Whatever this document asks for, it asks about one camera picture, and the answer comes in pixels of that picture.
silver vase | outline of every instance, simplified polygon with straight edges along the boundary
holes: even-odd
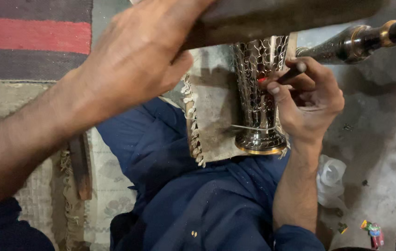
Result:
[[[286,138],[276,128],[277,105],[272,95],[259,89],[258,80],[283,69],[287,46],[288,36],[233,45],[246,127],[236,136],[235,145],[242,151],[279,155],[286,148]]]

plastic bag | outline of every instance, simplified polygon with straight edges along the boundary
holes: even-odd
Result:
[[[342,177],[346,164],[338,159],[321,155],[317,171],[317,201],[326,208],[339,208],[346,212],[347,208],[341,198],[345,188]]]

blue clothing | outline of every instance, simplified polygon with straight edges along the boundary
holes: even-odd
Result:
[[[97,129],[138,191],[134,210],[111,223],[110,250],[324,250],[306,229],[272,231],[272,202],[288,158],[235,157],[200,168],[190,157],[184,113],[158,98]],[[16,220],[19,211],[15,199],[0,203],[0,250],[21,250],[7,238],[19,232],[29,233],[22,243],[53,250]]]

hand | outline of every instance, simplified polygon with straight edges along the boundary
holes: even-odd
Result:
[[[75,113],[96,123],[159,96],[179,82],[193,58],[172,63],[213,0],[145,0],[117,14],[88,59],[57,85]]]
[[[299,61],[307,65],[306,73],[283,83],[294,89],[275,82],[284,71],[273,73],[260,85],[274,96],[280,123],[293,142],[320,144],[333,119],[343,110],[343,92],[333,72],[312,58],[286,61],[286,65],[292,67]]]

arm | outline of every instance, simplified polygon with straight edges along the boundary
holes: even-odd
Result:
[[[262,83],[274,95],[280,122],[292,137],[291,156],[275,193],[272,214],[275,229],[293,225],[314,233],[316,176],[322,139],[335,116],[342,111],[345,101],[331,70],[312,58],[299,58],[286,64],[292,66],[299,61],[308,66],[306,74],[284,83],[295,88],[294,95],[287,87],[274,82],[283,72]]]
[[[172,89],[193,59],[171,61],[212,1],[151,0],[117,14],[83,65],[1,120],[0,201],[74,135]]]

